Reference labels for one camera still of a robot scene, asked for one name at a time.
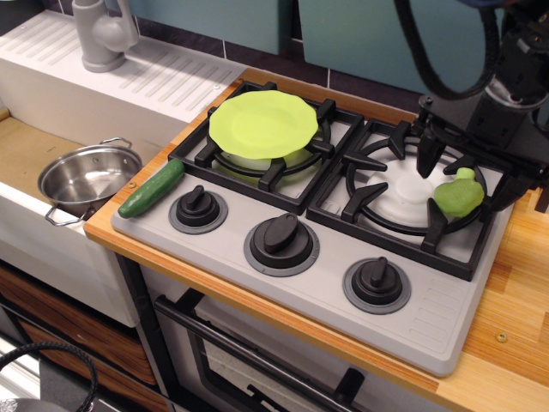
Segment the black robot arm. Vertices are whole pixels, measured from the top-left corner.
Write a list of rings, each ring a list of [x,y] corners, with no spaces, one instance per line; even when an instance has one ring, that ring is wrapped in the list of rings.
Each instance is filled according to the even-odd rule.
[[[479,80],[456,92],[432,68],[407,1],[396,2],[399,20],[420,77],[430,92],[419,100],[417,170],[428,177],[447,147],[463,153],[461,166],[503,174],[485,200],[499,212],[528,190],[548,188],[548,3],[469,1],[480,12],[485,63]]]

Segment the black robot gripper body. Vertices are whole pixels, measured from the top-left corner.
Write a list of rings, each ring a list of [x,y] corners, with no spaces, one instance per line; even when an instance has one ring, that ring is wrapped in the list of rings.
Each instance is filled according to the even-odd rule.
[[[420,136],[432,130],[454,148],[501,173],[524,173],[530,188],[548,186],[548,133],[535,124],[533,112],[509,107],[487,92],[460,100],[424,95],[415,127]]]

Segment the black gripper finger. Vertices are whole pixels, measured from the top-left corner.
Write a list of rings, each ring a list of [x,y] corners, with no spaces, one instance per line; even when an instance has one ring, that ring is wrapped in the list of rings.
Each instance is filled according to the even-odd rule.
[[[417,171],[422,178],[426,179],[431,175],[445,148],[446,145],[432,130],[425,130],[422,133],[417,151]]]
[[[505,173],[492,194],[488,210],[500,212],[520,199],[529,189],[532,179],[524,173]]]

